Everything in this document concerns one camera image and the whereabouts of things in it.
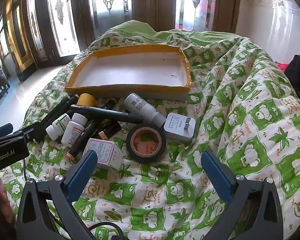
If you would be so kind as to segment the left hand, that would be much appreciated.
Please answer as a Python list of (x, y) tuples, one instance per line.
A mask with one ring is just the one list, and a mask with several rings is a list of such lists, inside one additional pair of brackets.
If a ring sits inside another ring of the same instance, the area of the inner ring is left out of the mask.
[(4, 217), (8, 223), (12, 223), (13, 211), (12, 211), (10, 202), (7, 197), (6, 187), (2, 183), (2, 181), (0, 181), (0, 200), (1, 200), (0, 208), (1, 208), (2, 214), (4, 215)]

